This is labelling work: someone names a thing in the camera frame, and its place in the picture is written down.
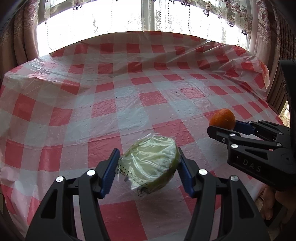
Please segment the plastic-wrapped cabbage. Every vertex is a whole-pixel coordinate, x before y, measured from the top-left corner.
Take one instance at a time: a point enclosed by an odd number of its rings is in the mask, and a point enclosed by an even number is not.
[[[163,188],[173,177],[179,163],[174,139],[149,134],[134,143],[122,155],[120,173],[129,180],[140,196]]]

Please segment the plastic tablecloth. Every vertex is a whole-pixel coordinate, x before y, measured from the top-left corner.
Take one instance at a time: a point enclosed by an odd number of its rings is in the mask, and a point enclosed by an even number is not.
[[[214,175],[239,176],[255,199],[262,183],[227,165],[226,146],[206,129],[220,108],[237,120],[280,122],[265,101],[268,81],[267,67],[238,46],[149,31],[97,36],[9,71],[0,97],[0,167],[13,221],[25,235],[57,176],[78,177],[149,133],[175,137]],[[176,173],[144,198],[115,180],[99,203],[111,240],[177,241],[195,200]],[[220,206],[217,197],[212,237]]]

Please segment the metal bolt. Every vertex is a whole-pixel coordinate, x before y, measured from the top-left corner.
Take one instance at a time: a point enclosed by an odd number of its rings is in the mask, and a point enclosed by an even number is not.
[[[238,176],[235,175],[231,176],[230,179],[234,182],[237,182],[239,180]]]
[[[86,173],[88,176],[93,176],[96,174],[96,171],[95,170],[88,170],[87,173]]]
[[[201,174],[201,175],[203,175],[203,176],[205,176],[207,174],[207,170],[206,169],[200,169],[198,171],[198,173]]]
[[[56,181],[58,183],[62,182],[63,180],[64,180],[64,177],[62,177],[62,176],[59,176],[59,177],[56,178]]]

